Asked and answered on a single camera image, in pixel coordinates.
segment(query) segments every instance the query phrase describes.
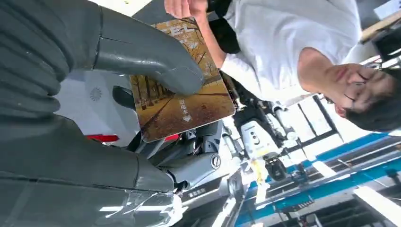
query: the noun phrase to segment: finger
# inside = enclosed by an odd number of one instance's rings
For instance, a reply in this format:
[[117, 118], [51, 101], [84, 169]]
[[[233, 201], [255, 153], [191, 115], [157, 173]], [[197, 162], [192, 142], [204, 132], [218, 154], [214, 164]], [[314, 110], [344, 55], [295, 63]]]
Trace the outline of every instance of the finger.
[[191, 12], [189, 10], [189, 2], [188, 0], [182, 0], [181, 5], [183, 6], [183, 17], [190, 17]]
[[171, 13], [173, 8], [173, 0], [164, 0], [164, 8], [166, 13]]
[[182, 0], [174, 0], [174, 14], [176, 18], [183, 17], [183, 5]]

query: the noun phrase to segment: glasses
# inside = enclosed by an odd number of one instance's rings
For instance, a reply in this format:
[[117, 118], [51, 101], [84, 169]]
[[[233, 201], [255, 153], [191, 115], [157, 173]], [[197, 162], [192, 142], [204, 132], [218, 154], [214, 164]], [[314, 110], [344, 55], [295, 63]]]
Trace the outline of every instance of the glasses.
[[354, 81], [349, 84], [344, 91], [344, 96], [352, 101], [352, 108], [354, 108], [355, 101], [358, 99], [360, 94], [365, 90], [366, 83], [373, 77], [377, 70], [372, 70], [372, 68], [362, 68], [357, 73], [360, 80]]

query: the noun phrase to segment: ceiling light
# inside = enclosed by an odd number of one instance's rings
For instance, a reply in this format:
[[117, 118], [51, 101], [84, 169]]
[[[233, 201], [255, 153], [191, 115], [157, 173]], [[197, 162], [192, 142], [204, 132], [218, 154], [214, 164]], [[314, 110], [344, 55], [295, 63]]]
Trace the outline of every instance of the ceiling light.
[[393, 224], [401, 226], [400, 206], [366, 186], [355, 189], [354, 193]]
[[328, 167], [325, 163], [321, 161], [316, 161], [312, 163], [312, 166], [319, 171], [324, 177], [332, 177], [335, 176], [337, 173]]

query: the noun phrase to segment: human hand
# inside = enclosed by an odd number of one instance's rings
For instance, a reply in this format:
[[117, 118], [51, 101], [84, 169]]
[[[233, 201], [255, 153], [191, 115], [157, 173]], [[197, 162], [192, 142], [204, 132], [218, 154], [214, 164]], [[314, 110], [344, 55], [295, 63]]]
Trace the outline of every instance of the human hand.
[[166, 12], [175, 18], [199, 17], [206, 15], [207, 0], [165, 0]]

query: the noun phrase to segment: black hair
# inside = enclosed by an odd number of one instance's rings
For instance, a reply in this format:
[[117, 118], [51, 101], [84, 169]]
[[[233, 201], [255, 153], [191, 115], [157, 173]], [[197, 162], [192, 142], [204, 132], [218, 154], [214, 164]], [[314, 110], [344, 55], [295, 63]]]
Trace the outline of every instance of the black hair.
[[383, 96], [368, 110], [356, 113], [347, 110], [346, 118], [361, 129], [390, 132], [401, 128], [401, 69], [382, 69], [396, 80], [390, 95]]

